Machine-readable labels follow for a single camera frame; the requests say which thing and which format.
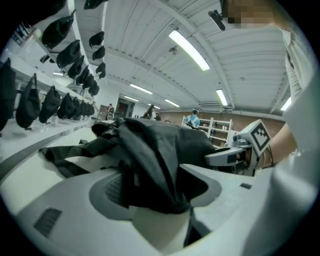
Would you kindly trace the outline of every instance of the brown wall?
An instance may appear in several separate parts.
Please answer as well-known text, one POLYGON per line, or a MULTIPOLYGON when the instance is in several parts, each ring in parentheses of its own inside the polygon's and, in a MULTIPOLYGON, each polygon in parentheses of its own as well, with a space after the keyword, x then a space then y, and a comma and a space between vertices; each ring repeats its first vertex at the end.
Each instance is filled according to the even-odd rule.
MULTIPOLYGON (((169 119, 171 123, 176 125, 181 125, 183 116, 188 116, 191 113, 190 112, 160 112, 159 114, 161 116, 162 121, 169 119)), ((233 122, 232 130, 237 132, 240 132, 242 129, 244 129, 246 126, 248 126, 252 122, 258 119, 261 119, 265 124, 266 128, 268 129, 271 137, 274 137, 285 124, 283 121, 278 121, 274 119, 260 118, 260 117, 253 117, 253 116, 246 116, 246 115, 239 115, 239 114, 218 114, 218 113, 201 112, 199 113, 198 117, 200 119, 214 118, 215 120, 220 120, 220 121, 230 121, 230 119, 232 119, 232 122, 233 122)))

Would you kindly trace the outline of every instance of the white ceiling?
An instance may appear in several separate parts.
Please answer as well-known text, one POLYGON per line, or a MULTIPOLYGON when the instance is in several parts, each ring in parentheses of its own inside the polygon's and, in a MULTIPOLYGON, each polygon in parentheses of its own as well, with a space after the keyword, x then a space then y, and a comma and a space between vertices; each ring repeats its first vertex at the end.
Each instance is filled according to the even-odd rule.
POLYGON ((123 95, 164 110, 174 108, 165 99, 190 109, 219 102, 216 90, 223 89, 235 111, 266 114, 279 114, 287 100, 282 33, 273 26, 235 29, 229 24, 220 31, 208 16, 209 11, 220 11, 219 0, 109 0, 94 10, 84 10, 84 0, 74 1, 89 62, 97 66, 104 60, 108 83, 119 86, 123 95), (177 28, 210 70, 202 71, 179 46, 176 55, 169 53, 177 44, 168 35, 177 28), (93 61, 99 46, 91 49, 89 38, 102 29, 106 56, 93 61))

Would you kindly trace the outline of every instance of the shelving unit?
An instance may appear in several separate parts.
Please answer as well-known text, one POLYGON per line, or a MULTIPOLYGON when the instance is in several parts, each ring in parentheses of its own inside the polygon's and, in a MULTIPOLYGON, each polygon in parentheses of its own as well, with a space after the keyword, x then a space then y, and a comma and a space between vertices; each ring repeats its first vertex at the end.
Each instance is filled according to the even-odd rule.
MULTIPOLYGON (((183 116, 182 118, 182 122, 181 122, 181 126, 184 124, 184 121, 185 121, 185 115, 183 116)), ((202 130, 205 130, 206 131, 206 135, 208 138, 212 138, 212 139, 215 139, 215 140, 219 140, 219 141, 222 141, 222 142, 227 142, 229 141, 229 136, 230 136, 230 131, 232 130, 232 126, 233 126, 233 122, 232 122, 232 119, 230 121, 221 121, 221 120, 214 120, 214 118, 212 117, 211 119, 200 119, 200 123, 209 123, 209 126, 206 127, 206 126, 199 126, 199 129, 202 129, 202 130), (227 130, 223 130, 223 129, 220 129, 220 128, 213 128, 214 127, 214 124, 217 122, 218 125, 224 125, 224 126, 228 126, 228 129, 227 130), (215 130, 216 132, 218 133, 223 133, 223 134, 227 134, 226 138, 220 138, 220 137, 217 137, 217 136, 211 136, 211 131, 212 130, 215 130)), ((213 145, 216 149, 221 149, 220 146, 217 146, 217 145, 213 145)))

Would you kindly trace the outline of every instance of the ceiling light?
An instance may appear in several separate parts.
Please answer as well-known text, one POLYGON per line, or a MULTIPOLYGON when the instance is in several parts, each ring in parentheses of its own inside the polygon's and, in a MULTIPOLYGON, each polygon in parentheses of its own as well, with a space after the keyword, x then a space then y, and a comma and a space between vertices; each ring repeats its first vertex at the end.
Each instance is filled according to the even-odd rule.
POLYGON ((160 110, 161 108, 158 106, 154 106, 156 109, 160 110))
POLYGON ((218 94, 222 105, 228 106, 228 102, 227 102, 227 99, 225 97, 224 91, 222 89, 219 89, 219 90, 216 90, 216 93, 218 94))
POLYGON ((133 100, 133 101, 135 101, 135 102, 139 102, 139 100, 134 99, 134 98, 130 98, 130 97, 128 97, 128 96, 124 96, 124 97, 127 98, 127 99, 129 99, 129 100, 133 100))
POLYGON ((177 105, 176 103, 173 103, 172 101, 170 101, 170 100, 168 100, 168 99, 165 99, 165 101, 168 102, 168 103, 170 103, 170 104, 172 104, 172 105, 174 105, 174 106, 176 106, 177 108, 180 108, 179 105, 177 105))
POLYGON ((136 86, 136 85, 134 85, 134 84, 130 84, 130 86, 133 87, 133 88, 136 88, 136 89, 138 89, 138 90, 141 90, 141 91, 143 91, 143 92, 145 92, 145 93, 147 93, 147 94, 152 94, 151 91, 148 91, 148 90, 146 90, 146 89, 143 89, 143 88, 141 88, 141 87, 139 87, 139 86, 136 86))
POLYGON ((281 108, 281 111, 285 111, 287 108, 289 108, 291 105, 291 97, 288 98, 288 100, 286 101, 286 103, 283 105, 283 107, 281 108))
POLYGON ((193 47, 187 39, 185 39, 178 31, 174 30, 169 34, 169 37, 175 41, 187 54, 194 59, 203 71, 209 70, 210 67, 200 53, 193 47))

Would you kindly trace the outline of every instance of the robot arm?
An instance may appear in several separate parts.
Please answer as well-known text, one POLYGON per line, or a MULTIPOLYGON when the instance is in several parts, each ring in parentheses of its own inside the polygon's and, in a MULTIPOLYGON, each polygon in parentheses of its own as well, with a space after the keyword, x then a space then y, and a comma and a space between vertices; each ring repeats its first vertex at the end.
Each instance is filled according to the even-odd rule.
POLYGON ((243 171, 244 175, 253 176, 260 156, 269 146, 271 137, 264 123, 259 119, 233 137, 230 147, 216 150, 205 156, 209 166, 234 166, 236 173, 243 171), (246 162, 246 154, 251 152, 250 162, 246 162))

